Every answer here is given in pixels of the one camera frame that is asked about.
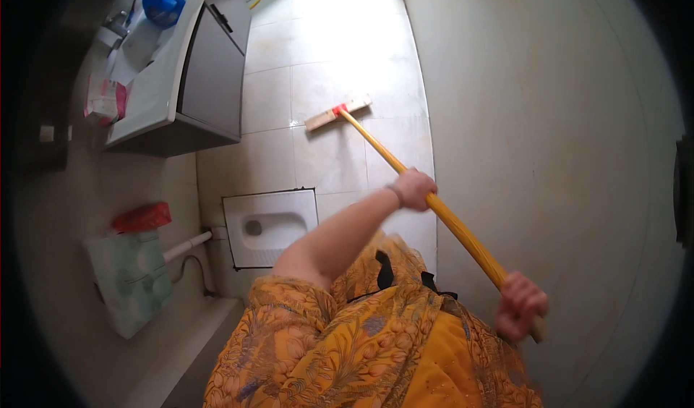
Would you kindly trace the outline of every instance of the yellow floral dress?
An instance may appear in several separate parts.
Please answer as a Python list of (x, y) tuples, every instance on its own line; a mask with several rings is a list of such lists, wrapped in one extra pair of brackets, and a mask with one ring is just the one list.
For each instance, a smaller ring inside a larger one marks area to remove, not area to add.
[[(394, 280), (379, 288), (380, 251)], [(515, 349), (422, 285), (419, 253), (379, 232), (330, 292), (256, 280), (204, 407), (541, 407)]]

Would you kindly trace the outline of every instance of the wrist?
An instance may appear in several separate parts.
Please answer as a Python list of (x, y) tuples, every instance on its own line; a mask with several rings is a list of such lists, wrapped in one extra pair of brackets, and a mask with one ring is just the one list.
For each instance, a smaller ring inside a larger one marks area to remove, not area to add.
[(398, 187), (396, 187), (395, 184), (387, 184), (384, 188), (393, 191), (392, 194), (395, 194), (395, 196), (398, 199), (398, 209), (404, 208), (403, 192), (400, 189), (398, 189)]
[(377, 191), (377, 193), (383, 196), (382, 198), (385, 200), (389, 212), (395, 212), (402, 207), (400, 195), (398, 194), (398, 191), (394, 190), (393, 188), (383, 187)]

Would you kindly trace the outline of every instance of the detergent bottle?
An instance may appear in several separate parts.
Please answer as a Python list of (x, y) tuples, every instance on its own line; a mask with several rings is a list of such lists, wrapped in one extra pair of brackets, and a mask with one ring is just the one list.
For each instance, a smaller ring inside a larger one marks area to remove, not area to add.
[(163, 29), (173, 27), (183, 11), (185, 0), (142, 0), (147, 19)]

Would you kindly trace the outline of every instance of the hand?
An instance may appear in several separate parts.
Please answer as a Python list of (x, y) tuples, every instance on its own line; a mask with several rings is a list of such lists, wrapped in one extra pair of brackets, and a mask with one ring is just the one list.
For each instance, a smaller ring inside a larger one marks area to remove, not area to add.
[(392, 187), (402, 200), (400, 204), (403, 207), (419, 212), (429, 209), (427, 195), (438, 191), (432, 178), (414, 168), (403, 171)]
[(550, 311), (547, 294), (521, 273), (509, 274), (501, 288), (496, 309), (496, 332), (509, 343), (518, 343), (530, 333), (536, 314)]

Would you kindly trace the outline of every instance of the white pipe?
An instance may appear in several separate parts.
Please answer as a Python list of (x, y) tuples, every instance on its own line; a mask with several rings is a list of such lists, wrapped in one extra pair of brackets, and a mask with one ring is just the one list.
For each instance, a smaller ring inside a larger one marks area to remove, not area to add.
[(213, 233), (211, 231), (206, 231), (203, 234), (199, 234), (195, 238), (188, 239), (186, 242), (181, 243), (173, 248), (171, 248), (168, 251), (164, 251), (164, 262), (169, 263), (170, 261), (174, 260), (176, 257), (182, 255), (186, 251), (190, 250), (191, 248), (195, 246), (199, 246), (203, 242), (205, 242), (207, 239), (210, 239), (213, 237)]

